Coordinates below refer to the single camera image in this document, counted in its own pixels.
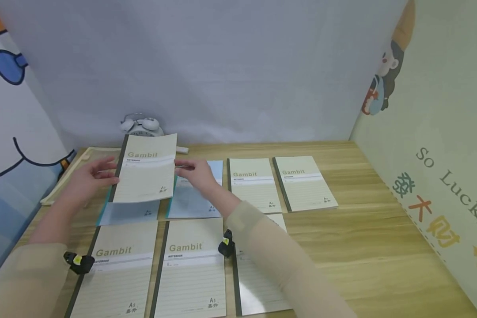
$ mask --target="hand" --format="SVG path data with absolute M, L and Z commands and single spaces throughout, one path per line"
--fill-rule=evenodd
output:
M 91 161 L 72 173 L 67 187 L 58 200 L 66 203 L 85 205 L 102 187 L 118 183 L 118 178 L 111 169 L 117 168 L 114 157 Z
M 175 159 L 175 166 L 175 174 L 189 180 L 204 197 L 216 186 L 221 187 L 212 175 L 212 170 L 206 160 Z

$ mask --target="wallpaper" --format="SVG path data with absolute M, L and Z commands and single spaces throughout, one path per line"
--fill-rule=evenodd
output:
M 352 140 L 477 308 L 477 1 L 409 1 Z
M 0 266 L 74 157 L 25 83 L 29 72 L 23 54 L 0 42 Z

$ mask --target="white alarm clock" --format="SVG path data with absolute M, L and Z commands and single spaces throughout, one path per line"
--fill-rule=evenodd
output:
M 142 113 L 132 113 L 124 116 L 120 122 L 120 130 L 128 135 L 143 137 L 164 136 L 164 131 L 159 127 L 157 119 L 145 117 Z M 176 151 L 181 154 L 189 153 L 189 148 L 177 147 Z

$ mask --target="white label band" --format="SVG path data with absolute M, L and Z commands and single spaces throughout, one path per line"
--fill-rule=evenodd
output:
M 231 185 L 248 186 L 254 184 L 275 184 L 273 177 L 232 177 Z
M 92 272 L 108 272 L 152 266 L 154 255 L 152 253 L 133 254 L 124 256 L 95 257 Z
M 170 252 L 164 254 L 163 267 L 222 264 L 224 258 L 216 250 L 198 252 Z
M 175 156 L 164 156 L 155 158 L 124 158 L 123 167 L 131 168 L 152 168 L 161 167 L 170 163 L 174 163 Z
M 290 174 L 290 175 L 283 175 L 282 178 L 284 183 L 323 180 L 322 174 Z

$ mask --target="white backdrop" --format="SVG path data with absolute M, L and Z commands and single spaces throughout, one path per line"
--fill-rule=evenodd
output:
M 343 140 L 405 0 L 0 0 L 78 145 L 142 111 L 182 143 Z

